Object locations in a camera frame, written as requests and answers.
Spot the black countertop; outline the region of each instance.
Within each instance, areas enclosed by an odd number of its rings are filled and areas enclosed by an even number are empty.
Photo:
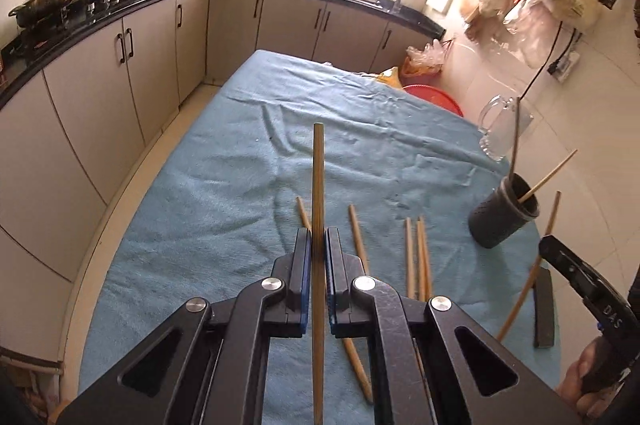
[[[111,5],[107,11],[92,16],[86,14],[82,0],[76,1],[69,9],[70,13],[68,14],[68,24],[66,28],[55,34],[55,36],[47,40],[28,56],[20,55],[20,53],[14,50],[15,44],[20,39],[20,37],[18,37],[13,43],[2,49],[6,82],[0,86],[0,109],[39,71],[57,59],[62,53],[78,44],[81,40],[125,15],[132,14],[132,12],[158,1],[162,0],[121,0],[118,4]],[[387,18],[389,21],[397,22],[412,30],[422,32],[431,38],[441,40],[445,33],[444,28],[436,22],[404,6],[401,7],[398,12],[390,12],[380,7],[380,5],[370,4],[364,1],[326,1],[341,4],[347,3],[353,8],[382,18]]]

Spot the black cup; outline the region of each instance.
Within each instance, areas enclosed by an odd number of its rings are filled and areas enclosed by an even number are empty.
[[[524,203],[518,202],[527,192],[529,185],[517,174],[513,175],[513,183],[508,176],[502,178],[498,188],[469,214],[469,230],[478,245],[494,248],[540,215],[535,195]]]

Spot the pot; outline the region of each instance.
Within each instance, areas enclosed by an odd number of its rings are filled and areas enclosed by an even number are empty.
[[[59,11],[73,0],[26,0],[24,4],[16,6],[9,12],[9,17],[15,15],[15,20],[20,28],[33,26],[47,15]]]

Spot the hand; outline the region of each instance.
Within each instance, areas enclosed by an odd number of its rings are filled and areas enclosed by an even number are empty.
[[[582,394],[582,379],[593,367],[596,352],[596,341],[591,342],[566,371],[564,380],[556,388],[556,392],[580,416],[596,418],[609,406],[616,395],[616,387],[608,387],[600,392]]]

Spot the blue towel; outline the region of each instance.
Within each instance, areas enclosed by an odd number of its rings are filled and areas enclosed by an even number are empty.
[[[235,297],[293,250],[295,198],[310,211],[312,126],[324,123],[326,224],[354,253],[356,205],[372,275],[406,292],[404,219],[425,215],[436,294],[496,334],[537,249],[529,223],[502,245],[476,245],[469,212],[506,173],[468,121],[330,66],[256,52],[213,98],[146,193],[95,309],[81,390],[185,300]],[[505,345],[548,384],[559,346],[536,350],[531,297]],[[310,333],[271,342],[265,425],[312,422]],[[324,422],[373,423],[340,341],[326,338]]]

